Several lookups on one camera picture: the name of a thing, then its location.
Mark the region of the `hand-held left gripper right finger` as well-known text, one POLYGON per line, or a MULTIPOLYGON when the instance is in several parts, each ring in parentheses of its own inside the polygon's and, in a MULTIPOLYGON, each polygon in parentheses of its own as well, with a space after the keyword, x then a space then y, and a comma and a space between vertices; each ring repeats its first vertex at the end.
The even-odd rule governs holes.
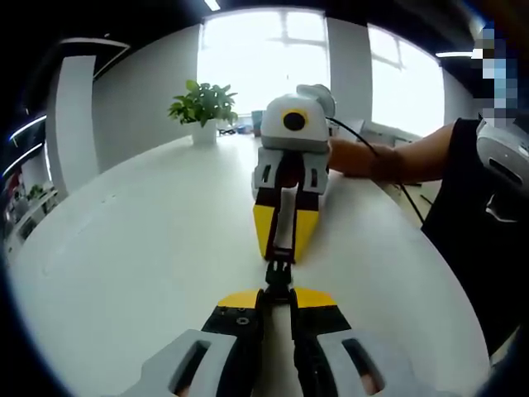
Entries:
POLYGON ((294 365, 305 396, 413 396, 411 365, 398 351, 353 328, 322 291, 290 290, 294 365))

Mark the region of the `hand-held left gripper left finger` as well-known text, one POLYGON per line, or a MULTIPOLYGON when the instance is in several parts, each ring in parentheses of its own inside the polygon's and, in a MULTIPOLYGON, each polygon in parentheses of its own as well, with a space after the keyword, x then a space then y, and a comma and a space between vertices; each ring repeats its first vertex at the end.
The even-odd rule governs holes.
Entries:
POLYGON ((141 368, 141 396, 250 396, 260 370, 264 291, 221 299, 200 329, 188 329, 141 368))

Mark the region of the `person's right hand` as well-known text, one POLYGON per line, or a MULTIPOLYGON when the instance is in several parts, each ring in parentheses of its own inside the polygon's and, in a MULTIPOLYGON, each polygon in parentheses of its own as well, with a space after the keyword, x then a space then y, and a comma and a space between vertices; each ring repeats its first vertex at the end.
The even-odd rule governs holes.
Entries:
POLYGON ((353 178, 375 177, 379 157, 365 144, 331 138, 329 147, 328 166, 331 170, 353 178))

